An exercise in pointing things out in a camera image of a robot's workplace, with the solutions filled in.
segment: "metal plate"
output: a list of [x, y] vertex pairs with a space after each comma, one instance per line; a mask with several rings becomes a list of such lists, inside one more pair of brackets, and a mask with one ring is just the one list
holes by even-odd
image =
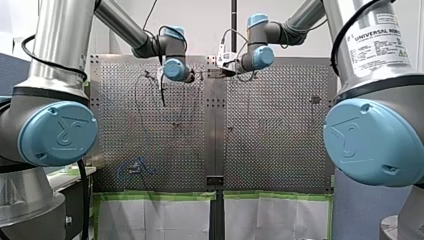
[[330, 191], [322, 126], [336, 77], [328, 63], [279, 58], [251, 82], [227, 83], [225, 189]]
[[[92, 108], [99, 108], [94, 112], [100, 120], [101, 153], [95, 164], [102, 165], [96, 174], [95, 190], [206, 189], [204, 58], [188, 59], [199, 73], [194, 83], [164, 83], [165, 107], [157, 82], [146, 77], [146, 73], [156, 77], [157, 59], [110, 55], [93, 58], [92, 74], [98, 75], [99, 83], [92, 76], [91, 100], [97, 100], [98, 92], [99, 101]], [[131, 167], [138, 173], [130, 173]]]

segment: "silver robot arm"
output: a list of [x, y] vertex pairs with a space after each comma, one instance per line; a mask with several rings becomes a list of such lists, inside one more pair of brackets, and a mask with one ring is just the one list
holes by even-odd
[[300, 45], [327, 16], [331, 65], [341, 89], [324, 124], [327, 152], [349, 178], [373, 186], [414, 185], [397, 238], [424, 239], [424, 75], [410, 64], [391, 0], [308, 0], [285, 24], [265, 14], [248, 21], [249, 49], [236, 71], [264, 69], [267, 44]]
[[80, 159], [94, 143], [97, 124], [83, 106], [88, 103], [84, 76], [44, 62], [83, 71], [94, 14], [132, 47], [134, 56], [164, 55], [167, 78], [192, 81], [182, 28], [166, 27], [154, 40], [113, 1], [45, 0], [33, 52], [43, 61], [32, 61], [28, 79], [14, 87], [10, 107], [0, 115], [2, 159], [63, 166]]
[[191, 81], [181, 28], [154, 40], [112, 1], [44, 0], [28, 79], [0, 97], [0, 229], [12, 240], [65, 239], [65, 197], [39, 167], [75, 163], [96, 140], [83, 89], [94, 14], [136, 57], [164, 55], [167, 78]]

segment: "bolt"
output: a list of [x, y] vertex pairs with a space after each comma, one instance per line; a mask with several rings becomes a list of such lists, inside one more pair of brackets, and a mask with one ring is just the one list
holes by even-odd
[[72, 217], [65, 218], [65, 226], [70, 227], [72, 225]]

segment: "white paper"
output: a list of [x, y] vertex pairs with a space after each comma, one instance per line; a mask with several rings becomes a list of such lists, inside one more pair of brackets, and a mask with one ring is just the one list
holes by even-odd
[[259, 199], [227, 199], [225, 208], [225, 239], [255, 240]]
[[226, 199], [225, 236], [231, 240], [327, 239], [329, 202]]
[[261, 198], [255, 240], [296, 239], [296, 200]]
[[326, 239], [329, 203], [297, 201], [295, 239]]
[[13, 36], [11, 33], [0, 32], [0, 53], [12, 55]]
[[[21, 37], [21, 38], [14, 38], [13, 41], [15, 42], [15, 47], [13, 48], [13, 56], [23, 59], [23, 60], [27, 60], [27, 61], [31, 61], [31, 57], [28, 56], [28, 54], [26, 54], [24, 52], [24, 50], [22, 49], [22, 41], [25, 39], [26, 37]], [[30, 52], [33, 52], [34, 49], [34, 41], [31, 41], [29, 43], [27, 43], [26, 45], [27, 49]]]
[[210, 201], [122, 200], [101, 203], [99, 239], [207, 240]]

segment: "blue joint cap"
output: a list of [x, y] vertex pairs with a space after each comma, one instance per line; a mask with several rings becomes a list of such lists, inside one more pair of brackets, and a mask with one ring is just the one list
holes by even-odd
[[18, 138], [21, 157], [41, 167], [65, 166], [80, 160], [94, 145], [97, 121], [86, 106], [56, 102], [32, 115]]
[[178, 27], [178, 26], [171, 26], [170, 28], [172, 28], [172, 29], [165, 28], [164, 34], [166, 36], [170, 36], [170, 37], [173, 37], [173, 38], [184, 40], [184, 38], [183, 38], [184, 28]]
[[247, 28], [254, 27], [263, 22], [268, 22], [268, 15], [265, 13], [254, 14], [247, 19]]
[[269, 67], [274, 63], [274, 52], [268, 46], [261, 46], [253, 52], [253, 67], [256, 70], [261, 70]]
[[163, 67], [163, 73], [165, 77], [172, 81], [183, 81], [185, 80], [187, 67], [180, 60], [171, 58], [165, 62]]
[[367, 99], [349, 99], [327, 115], [324, 142], [331, 160], [353, 180], [404, 187], [424, 175], [424, 147], [396, 111]]

